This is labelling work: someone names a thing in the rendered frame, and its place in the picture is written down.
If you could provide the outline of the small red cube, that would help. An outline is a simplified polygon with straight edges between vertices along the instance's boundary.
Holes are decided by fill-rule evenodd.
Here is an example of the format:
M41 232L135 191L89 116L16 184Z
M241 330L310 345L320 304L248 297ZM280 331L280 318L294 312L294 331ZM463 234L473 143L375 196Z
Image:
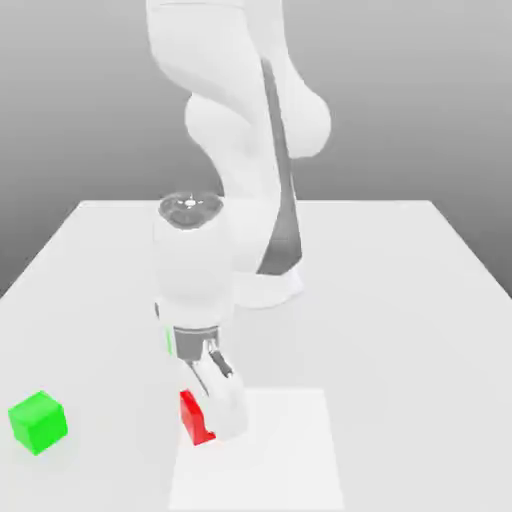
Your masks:
M189 390L180 392L180 415L194 446L204 444L216 438L215 433L206 428L204 414L194 395Z

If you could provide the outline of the small green cube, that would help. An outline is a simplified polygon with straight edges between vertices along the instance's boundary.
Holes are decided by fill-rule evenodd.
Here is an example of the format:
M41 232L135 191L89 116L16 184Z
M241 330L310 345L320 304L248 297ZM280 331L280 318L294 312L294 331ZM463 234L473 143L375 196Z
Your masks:
M38 391L8 410L13 435L37 456L68 434L63 406L45 391Z

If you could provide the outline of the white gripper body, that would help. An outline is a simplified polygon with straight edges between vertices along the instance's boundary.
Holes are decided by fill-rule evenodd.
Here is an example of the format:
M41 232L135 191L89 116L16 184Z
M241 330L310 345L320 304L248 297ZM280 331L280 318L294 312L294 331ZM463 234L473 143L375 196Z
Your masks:
M212 358L180 362L180 388L192 393L208 431L219 441L229 441L248 428L247 402L238 374Z

